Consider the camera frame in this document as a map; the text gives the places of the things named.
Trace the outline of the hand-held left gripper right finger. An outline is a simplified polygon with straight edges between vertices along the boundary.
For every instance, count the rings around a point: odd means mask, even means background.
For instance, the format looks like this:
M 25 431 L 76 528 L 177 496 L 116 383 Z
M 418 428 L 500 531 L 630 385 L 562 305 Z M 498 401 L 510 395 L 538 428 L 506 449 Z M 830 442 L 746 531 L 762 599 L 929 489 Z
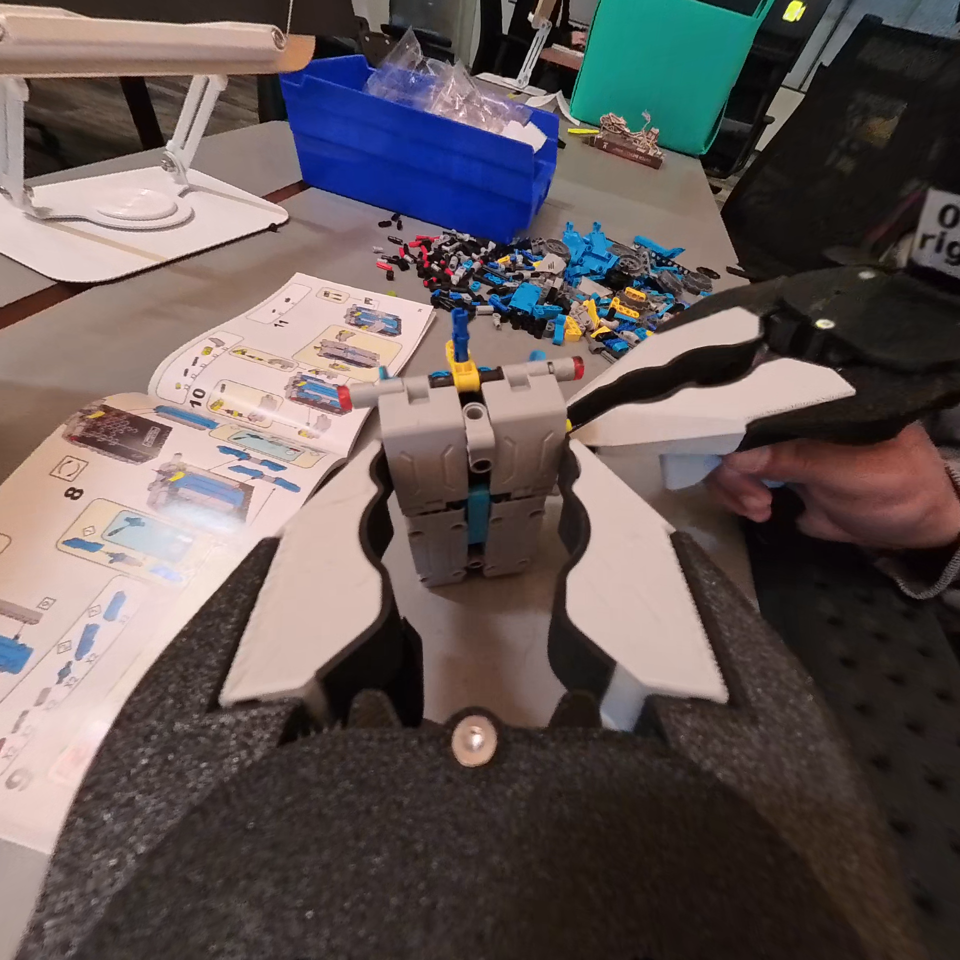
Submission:
M 590 690 L 602 724 L 618 732 L 633 732 L 654 696 L 726 706 L 674 527 L 577 439 L 558 484 L 568 552 L 549 631 L 558 679 Z

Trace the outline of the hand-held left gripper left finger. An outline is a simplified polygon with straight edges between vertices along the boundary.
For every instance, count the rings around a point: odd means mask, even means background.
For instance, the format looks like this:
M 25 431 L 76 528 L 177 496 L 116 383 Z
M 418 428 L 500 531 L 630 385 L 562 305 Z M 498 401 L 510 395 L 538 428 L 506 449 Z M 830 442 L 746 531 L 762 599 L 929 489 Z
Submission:
M 295 701 L 344 718 L 393 688 L 409 644 L 383 556 L 394 537 L 381 443 L 368 443 L 285 525 L 223 682 L 221 705 Z

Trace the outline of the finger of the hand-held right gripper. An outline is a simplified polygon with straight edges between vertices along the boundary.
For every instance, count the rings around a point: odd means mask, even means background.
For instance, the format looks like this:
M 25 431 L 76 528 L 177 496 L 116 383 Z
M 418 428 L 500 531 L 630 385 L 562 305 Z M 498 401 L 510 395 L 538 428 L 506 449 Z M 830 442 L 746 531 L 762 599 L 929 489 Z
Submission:
M 855 394 L 856 388 L 829 367 L 781 358 L 725 385 L 687 387 L 666 399 L 617 406 L 578 428 L 575 439 L 595 449 L 727 454 L 755 421 Z
M 762 348 L 771 305 L 734 305 L 668 323 L 575 394 L 575 429 L 606 415 L 744 377 Z

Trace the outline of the pile of small toy bricks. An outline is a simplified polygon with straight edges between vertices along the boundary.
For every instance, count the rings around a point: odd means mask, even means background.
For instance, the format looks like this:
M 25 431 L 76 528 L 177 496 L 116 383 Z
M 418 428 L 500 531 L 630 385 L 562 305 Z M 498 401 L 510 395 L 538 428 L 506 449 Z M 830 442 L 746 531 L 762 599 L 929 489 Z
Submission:
M 636 236 L 609 238 L 599 222 L 587 232 L 568 222 L 559 238 L 500 243 L 461 231 L 400 234 L 402 218 L 373 248 L 388 282 L 412 271 L 436 308 L 485 316 L 496 330 L 523 331 L 555 346 L 582 344 L 609 362 L 629 354 L 660 327 L 714 294 L 720 273 L 679 262 L 680 247 Z

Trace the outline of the brick instruction booklet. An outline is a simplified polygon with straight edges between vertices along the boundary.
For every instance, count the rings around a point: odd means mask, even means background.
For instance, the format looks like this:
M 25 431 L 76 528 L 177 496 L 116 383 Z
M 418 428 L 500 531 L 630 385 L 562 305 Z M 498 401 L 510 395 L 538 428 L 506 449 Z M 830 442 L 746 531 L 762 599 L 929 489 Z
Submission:
M 2 484 L 1 834 L 49 855 L 145 668 L 350 454 L 424 303 L 303 273 L 69 416 Z

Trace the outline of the grey blue toy brick assembly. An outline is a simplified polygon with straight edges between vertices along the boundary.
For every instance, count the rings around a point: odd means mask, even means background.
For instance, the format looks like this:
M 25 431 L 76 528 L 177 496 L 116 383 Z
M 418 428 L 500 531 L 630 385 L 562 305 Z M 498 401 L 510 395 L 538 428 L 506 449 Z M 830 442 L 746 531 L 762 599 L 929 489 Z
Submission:
M 478 366 L 469 311 L 451 312 L 447 368 L 341 387 L 343 406 L 375 408 L 390 481 L 420 582 L 436 588 L 526 572 L 570 433 L 561 385 L 583 359 Z

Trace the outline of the person's right forearm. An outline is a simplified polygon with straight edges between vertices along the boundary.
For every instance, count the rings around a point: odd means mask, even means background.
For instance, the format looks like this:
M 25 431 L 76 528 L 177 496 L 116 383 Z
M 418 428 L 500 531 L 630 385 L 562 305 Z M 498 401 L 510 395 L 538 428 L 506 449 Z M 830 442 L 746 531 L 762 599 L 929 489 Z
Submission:
M 936 446 L 902 453 L 883 494 L 873 566 L 914 599 L 958 590 L 958 469 Z

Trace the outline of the grey desk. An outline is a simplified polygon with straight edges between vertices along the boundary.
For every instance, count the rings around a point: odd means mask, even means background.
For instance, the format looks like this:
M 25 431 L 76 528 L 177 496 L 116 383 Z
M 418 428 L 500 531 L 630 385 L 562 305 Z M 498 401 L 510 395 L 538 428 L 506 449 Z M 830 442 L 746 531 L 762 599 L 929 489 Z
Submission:
M 87 400 L 138 390 L 162 357 L 234 309 L 258 302 L 294 273 L 376 290 L 370 264 L 376 221 L 389 216 L 359 201 L 286 179 L 300 174 L 286 122 L 211 136 L 199 150 L 201 171 L 238 185 L 276 186 L 267 197 L 290 214 L 276 233 L 258 234 L 130 280 L 68 294 L 54 286 L 26 294 L 15 267 L 2 266 L 2 478 L 47 436 L 61 414 Z M 700 161 L 670 153 L 660 173 L 631 172 L 626 161 L 594 155 L 567 140 L 548 198 L 535 221 L 541 232 L 566 220 L 599 220 L 628 241 L 645 234 L 684 247 L 688 266 L 721 274 L 717 291 L 742 284 L 739 266 Z M 662 489 L 656 459 L 624 451 L 613 469 L 672 522 L 686 525 L 704 549 L 755 600 L 752 574 L 735 523 L 698 489 Z M 562 687 L 546 654 L 547 606 L 559 569 L 557 516 L 541 538 L 537 571 L 527 578 L 466 585 L 429 595 L 414 585 L 409 549 L 394 541 L 387 566 L 402 610 L 424 642 L 426 716 L 446 718 L 478 705 L 514 725 L 546 723 Z M 958 854 L 942 841 L 930 858 L 899 851 L 924 942 L 932 958 L 958 958 Z M 947 859 L 954 861 L 949 867 Z M 2 840 L 2 958 L 15 958 L 45 879 L 49 854 Z

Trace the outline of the white desk stand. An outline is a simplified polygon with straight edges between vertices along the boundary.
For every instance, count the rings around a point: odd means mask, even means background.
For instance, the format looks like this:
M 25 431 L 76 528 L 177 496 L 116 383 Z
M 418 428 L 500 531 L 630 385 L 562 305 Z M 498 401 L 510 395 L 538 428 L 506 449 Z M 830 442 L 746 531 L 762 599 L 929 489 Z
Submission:
M 2 254 L 55 282 L 99 284 L 285 224 L 287 211 L 191 170 L 232 75 L 305 68 L 311 36 L 265 23 L 175 24 L 2 5 Z M 27 81 L 181 76 L 192 80 L 173 137 L 150 167 L 30 187 Z

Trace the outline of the person's right hand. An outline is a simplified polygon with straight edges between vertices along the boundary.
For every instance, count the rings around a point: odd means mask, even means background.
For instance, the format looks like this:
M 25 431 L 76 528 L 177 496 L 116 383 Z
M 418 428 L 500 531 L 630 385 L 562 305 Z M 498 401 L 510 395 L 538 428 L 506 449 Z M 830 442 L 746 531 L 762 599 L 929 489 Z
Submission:
M 776 482 L 803 505 L 799 531 L 879 551 L 956 546 L 959 500 L 946 462 L 918 423 L 869 445 L 795 439 L 726 455 L 705 485 L 728 510 L 768 522 Z

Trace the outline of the small brown wooden model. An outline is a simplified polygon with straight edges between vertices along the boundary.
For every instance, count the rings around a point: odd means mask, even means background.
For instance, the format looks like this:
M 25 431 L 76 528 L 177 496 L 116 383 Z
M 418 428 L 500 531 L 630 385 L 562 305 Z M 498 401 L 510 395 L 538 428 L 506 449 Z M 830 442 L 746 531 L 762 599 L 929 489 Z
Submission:
M 584 138 L 586 146 L 654 170 L 664 164 L 659 145 L 660 130 L 652 126 L 648 110 L 642 111 L 642 126 L 633 130 L 623 116 L 608 112 L 599 120 L 597 131 Z

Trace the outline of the teal board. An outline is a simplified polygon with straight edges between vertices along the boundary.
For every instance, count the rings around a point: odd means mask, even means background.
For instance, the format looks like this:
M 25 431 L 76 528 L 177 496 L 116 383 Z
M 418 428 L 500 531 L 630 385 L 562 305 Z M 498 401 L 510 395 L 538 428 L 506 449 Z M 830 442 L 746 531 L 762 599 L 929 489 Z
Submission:
M 645 114 L 659 144 L 701 157 L 773 1 L 601 1 L 570 101 L 582 122 Z

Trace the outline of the blue plastic bin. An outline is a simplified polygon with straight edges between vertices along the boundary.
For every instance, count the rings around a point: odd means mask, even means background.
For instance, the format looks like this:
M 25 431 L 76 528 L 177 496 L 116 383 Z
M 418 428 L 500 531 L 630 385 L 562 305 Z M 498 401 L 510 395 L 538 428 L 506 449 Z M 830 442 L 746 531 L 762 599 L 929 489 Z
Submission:
M 558 160 L 560 120 L 534 109 L 539 150 L 365 90 L 360 55 L 321 58 L 279 82 L 307 186 L 460 233 L 528 234 Z

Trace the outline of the clear plastic bags of bricks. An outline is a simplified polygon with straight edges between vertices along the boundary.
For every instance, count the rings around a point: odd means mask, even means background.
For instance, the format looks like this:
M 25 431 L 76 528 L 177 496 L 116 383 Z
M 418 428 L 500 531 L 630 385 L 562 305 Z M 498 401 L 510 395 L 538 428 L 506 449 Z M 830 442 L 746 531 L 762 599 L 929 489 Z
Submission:
M 412 28 L 373 69 L 364 90 L 394 104 L 523 142 L 534 152 L 547 142 L 530 107 L 504 91 L 486 89 L 461 61 L 427 57 Z

